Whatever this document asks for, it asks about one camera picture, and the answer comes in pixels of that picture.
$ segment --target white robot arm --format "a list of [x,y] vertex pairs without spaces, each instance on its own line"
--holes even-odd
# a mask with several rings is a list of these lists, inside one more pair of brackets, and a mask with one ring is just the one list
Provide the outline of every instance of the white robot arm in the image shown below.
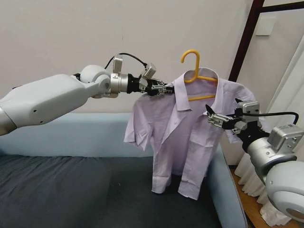
[[75,75],[55,75],[11,90],[0,100],[0,135],[31,125],[46,124],[84,105],[88,98],[115,98],[120,92],[172,93],[153,79],[153,64],[139,78],[122,74],[122,58],[113,57],[113,72],[89,65]]
[[[265,184],[270,202],[281,212],[304,222],[304,162],[296,161],[293,149],[304,131],[295,124],[297,113],[260,114],[259,102],[240,101],[234,114],[216,114],[209,107],[208,122],[225,130],[232,130],[243,142],[251,163]],[[271,133],[262,130],[259,116],[292,114],[294,123],[275,127]]]

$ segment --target shirt collar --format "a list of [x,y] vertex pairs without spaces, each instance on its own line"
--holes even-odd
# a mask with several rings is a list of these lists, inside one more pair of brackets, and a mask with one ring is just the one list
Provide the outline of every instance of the shirt collar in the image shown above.
[[[215,113],[221,113],[222,102],[223,102],[222,79],[219,78],[218,74],[215,71],[209,68],[199,68],[199,75],[216,78],[218,80],[217,91],[216,91],[214,103],[212,104],[211,108],[215,111]],[[172,84],[174,85],[176,107],[178,111],[191,110],[184,78],[190,79],[193,76],[194,76],[194,70],[189,70],[172,82]],[[201,79],[197,79],[193,83],[201,84],[200,80]]]

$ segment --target wall switch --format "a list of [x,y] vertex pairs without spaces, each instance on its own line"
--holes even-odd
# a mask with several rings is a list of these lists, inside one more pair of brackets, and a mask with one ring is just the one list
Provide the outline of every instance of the wall switch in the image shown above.
[[274,28],[276,17],[261,16],[256,25],[256,36],[269,36]]

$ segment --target lavender shirt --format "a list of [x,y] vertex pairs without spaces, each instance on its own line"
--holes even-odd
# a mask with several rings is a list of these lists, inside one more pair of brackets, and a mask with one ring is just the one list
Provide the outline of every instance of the lavender shirt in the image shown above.
[[[239,83],[218,78],[216,72],[200,68],[199,75],[218,79],[217,85],[206,80],[184,83],[194,71],[187,71],[174,80],[175,93],[150,97],[143,95],[133,107],[124,141],[145,150],[151,143],[154,151],[152,191],[163,193],[170,185],[171,174],[181,175],[178,192],[198,199],[200,186],[218,146],[223,130],[207,122],[205,105],[219,114],[232,114],[235,98],[255,100]],[[188,97],[216,94],[215,98],[188,101]],[[237,137],[227,134],[230,142]]]

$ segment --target clothes hanger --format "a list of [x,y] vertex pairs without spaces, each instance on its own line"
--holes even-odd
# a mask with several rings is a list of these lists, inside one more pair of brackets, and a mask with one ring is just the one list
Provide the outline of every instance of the clothes hanger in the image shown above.
[[[195,71],[194,71],[194,77],[191,79],[184,79],[185,83],[191,83],[194,82],[196,79],[201,79],[201,80],[207,80],[207,81],[211,81],[211,82],[215,82],[217,83],[218,80],[212,77],[205,77],[205,76],[199,76],[199,66],[200,66],[200,54],[197,50],[194,49],[190,49],[188,51],[186,51],[184,54],[182,54],[181,56],[181,63],[184,62],[185,57],[190,54],[193,53],[196,55],[196,62],[195,62]],[[196,101],[196,100],[202,100],[202,99],[207,99],[207,98],[214,98],[215,95],[208,95],[208,96],[199,96],[199,97],[191,97],[188,98],[189,101]]]

